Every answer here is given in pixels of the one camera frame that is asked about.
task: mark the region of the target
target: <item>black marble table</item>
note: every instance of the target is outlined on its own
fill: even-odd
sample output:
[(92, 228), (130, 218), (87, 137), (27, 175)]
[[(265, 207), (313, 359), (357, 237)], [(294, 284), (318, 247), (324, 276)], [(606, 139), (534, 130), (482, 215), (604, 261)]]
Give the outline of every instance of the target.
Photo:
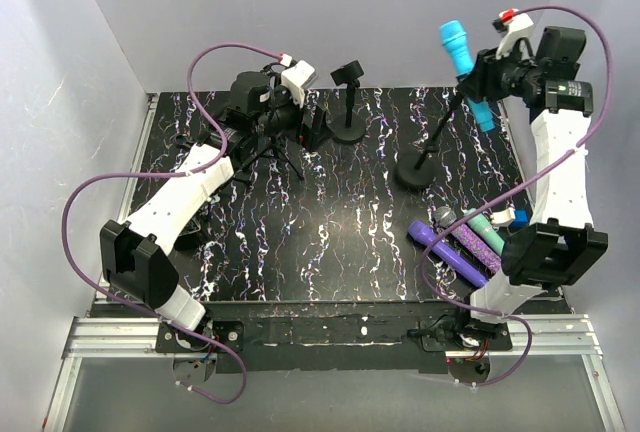
[[(226, 95), (200, 93), (199, 98), (213, 108)], [(200, 214), (208, 242), (171, 254), (183, 285), (203, 301), (432, 298), (417, 270), (422, 248), (406, 236), (409, 224), (428, 221), (445, 204), (460, 214), (521, 180), (499, 114), (496, 128), (483, 134), (465, 106), (455, 113), (433, 156), (439, 164), (434, 185), (422, 193), (397, 186), (393, 169), (398, 157), (421, 147), (452, 95), (451, 88), (362, 89), (356, 109), (368, 126), (363, 142), (329, 142), (317, 153), (289, 143), (287, 153), (303, 171), (303, 182), (282, 164), (258, 161), (251, 170), (253, 188), (233, 183)], [(315, 90), (308, 101), (323, 104), (329, 117), (338, 115), (344, 111), (344, 90)], [(141, 170), (175, 170), (186, 152), (175, 147), (173, 138), (195, 137), (203, 129), (186, 93), (161, 94)], [(139, 181), (132, 211), (162, 183)], [(530, 213), (524, 193), (514, 203)], [(450, 244), (460, 250), (455, 241)], [(435, 256), (428, 273), (452, 297), (472, 290)]]

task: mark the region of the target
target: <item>white wall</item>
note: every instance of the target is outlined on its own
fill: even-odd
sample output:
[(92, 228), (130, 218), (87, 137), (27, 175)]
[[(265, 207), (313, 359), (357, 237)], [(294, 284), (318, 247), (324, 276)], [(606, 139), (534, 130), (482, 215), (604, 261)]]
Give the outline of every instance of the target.
[[(573, 287), (569, 302), (588, 313), (604, 354), (605, 367), (627, 430), (640, 430), (637, 407), (638, 317), (640, 316), (640, 249), (636, 204), (640, 196), (640, 111), (638, 70), (640, 59), (636, 31), (640, 30), (640, 0), (551, 0), (578, 8), (605, 30), (613, 50), (614, 97), (609, 119), (587, 145), (587, 193), (597, 230), (609, 234), (609, 250)], [(579, 19), (545, 12), (536, 29), (537, 45), (544, 25), (585, 28)], [(602, 46), (587, 34), (579, 80), (593, 84), (596, 110), (603, 101), (605, 69)], [(519, 157), (530, 175), (535, 171), (535, 145), (530, 140), (528, 115), (519, 99), (508, 103), (511, 123), (519, 137)]]
[[(452, 85), (438, 28), (460, 19), (477, 49), (497, 43), (491, 26), (504, 9), (548, 0), (97, 0), (147, 91), (185, 90), (186, 67), (201, 49), (245, 41), (305, 58), (329, 72), (359, 59), (365, 85)], [(236, 74), (265, 63), (223, 51), (203, 61), (196, 89), (228, 89)]]
[[(0, 0), (0, 430), (40, 430), (73, 315), (93, 295), (63, 256), (61, 211), (85, 178), (129, 169), (145, 103), (94, 0)], [(72, 214), (93, 277), (122, 190), (94, 186)]]

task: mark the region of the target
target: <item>blue microphone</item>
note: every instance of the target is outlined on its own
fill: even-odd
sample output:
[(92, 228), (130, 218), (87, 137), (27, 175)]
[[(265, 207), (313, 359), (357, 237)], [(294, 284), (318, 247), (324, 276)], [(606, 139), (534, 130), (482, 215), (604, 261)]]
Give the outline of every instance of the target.
[[(451, 57), (458, 76), (467, 75), (473, 70), (473, 60), (467, 47), (467, 33), (464, 31), (462, 24), (457, 20), (452, 20), (440, 26), (440, 38), (442, 46)], [(494, 128), (493, 116), (489, 105), (486, 102), (473, 102), (467, 100), (471, 107), (471, 112), (476, 118), (478, 127), (482, 132), (489, 132)]]

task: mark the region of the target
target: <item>microphone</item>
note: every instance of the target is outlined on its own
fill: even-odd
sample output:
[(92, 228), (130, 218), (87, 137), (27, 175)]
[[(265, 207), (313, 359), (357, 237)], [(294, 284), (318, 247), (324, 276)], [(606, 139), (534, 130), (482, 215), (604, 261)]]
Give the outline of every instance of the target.
[[(439, 227), (446, 229), (456, 221), (456, 213), (445, 205), (444, 207), (436, 209), (434, 219)], [(486, 265), (491, 272), (495, 274), (500, 271), (502, 264), (500, 257), (487, 247), (487, 244), (474, 234), (467, 224), (456, 227), (451, 232), (451, 235), (458, 239), (458, 242), (464, 245), (467, 250)]]
[[(409, 235), (413, 240), (424, 246), (429, 246), (436, 239), (435, 232), (424, 222), (416, 220), (409, 226)], [(474, 266), (464, 260), (460, 255), (444, 242), (438, 242), (432, 250), (438, 257), (444, 260), (462, 277), (467, 279), (471, 284), (478, 288), (484, 287), (488, 282), (487, 278), (482, 275)]]
[[(465, 211), (464, 215), (469, 215), (475, 210), (476, 209), (469, 209)], [(467, 224), (469, 224), (469, 227), (471, 227), (471, 229), (473, 229), (476, 234), (482, 237), (482, 240), (484, 240), (489, 245), (489, 247), (496, 251), (496, 254), (502, 255), (504, 240), (502, 240), (502, 237), (500, 237), (498, 233), (493, 230), (491, 222), (489, 222), (484, 215), (476, 215), (473, 219), (467, 222)]]
[[(440, 38), (442, 46), (451, 57), (458, 76), (469, 74), (473, 70), (473, 60), (471, 60), (469, 47), (467, 47), (467, 33), (462, 24), (458, 20), (452, 20), (440, 26)], [(472, 100), (467, 100), (467, 102), (482, 132), (488, 132), (495, 127), (491, 110), (486, 102), (473, 102)]]

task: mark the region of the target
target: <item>green microphone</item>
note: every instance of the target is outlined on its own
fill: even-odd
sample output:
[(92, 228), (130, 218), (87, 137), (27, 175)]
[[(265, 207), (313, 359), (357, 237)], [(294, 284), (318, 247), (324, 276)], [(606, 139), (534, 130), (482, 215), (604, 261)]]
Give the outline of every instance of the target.
[[(469, 215), (475, 212), (476, 209), (469, 209), (464, 211), (464, 215)], [(469, 222), (467, 222), (471, 230), (473, 230), (476, 234), (482, 237), (489, 247), (496, 251), (498, 255), (502, 255), (502, 248), (504, 247), (504, 240), (502, 237), (498, 235), (498, 233), (493, 230), (493, 226), (491, 222), (487, 220), (487, 218), (478, 214)]]

